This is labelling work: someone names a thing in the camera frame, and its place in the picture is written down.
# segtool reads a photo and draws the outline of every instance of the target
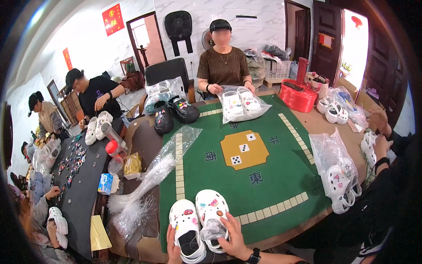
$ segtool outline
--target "red lid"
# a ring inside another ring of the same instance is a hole
[[[117,141],[113,139],[109,143],[107,143],[107,145],[105,147],[105,151],[108,154],[111,154],[111,153],[115,152],[118,147],[119,147],[119,144],[117,144]]]

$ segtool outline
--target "printed chinese character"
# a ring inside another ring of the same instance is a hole
[[[280,140],[279,140],[279,138],[278,138],[276,135],[274,135],[274,136],[270,136],[269,141],[270,141],[271,143],[273,143],[274,145],[275,145],[275,144],[280,143]]]
[[[230,122],[230,128],[239,128],[239,127],[240,127],[239,123]]]
[[[264,180],[261,177],[261,173],[260,172],[254,172],[250,175],[248,175],[249,178],[251,179],[251,185],[259,184],[260,182],[263,182]]]
[[[217,160],[217,154],[215,151],[205,153],[205,161],[215,161]]]

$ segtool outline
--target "ceiling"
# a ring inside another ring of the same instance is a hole
[[[38,10],[35,10],[15,51],[9,69],[6,98],[47,65],[55,52],[54,42],[65,37],[63,31],[66,24],[76,20],[87,10],[101,11],[114,2],[116,0],[43,1]]]

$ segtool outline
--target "yellow bag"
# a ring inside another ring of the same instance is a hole
[[[126,163],[124,165],[124,174],[138,173],[142,169],[141,167],[141,157],[139,153],[133,153],[126,158]]]

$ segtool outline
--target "mahjong mat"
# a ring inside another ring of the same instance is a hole
[[[201,115],[190,126],[202,132],[160,185],[163,252],[171,206],[178,199],[194,202],[203,189],[224,196],[242,224],[246,244],[288,231],[331,204],[308,131],[277,95],[260,98],[272,107],[257,119],[238,123],[222,124],[220,103],[199,107]],[[175,121],[163,144],[182,125]]]

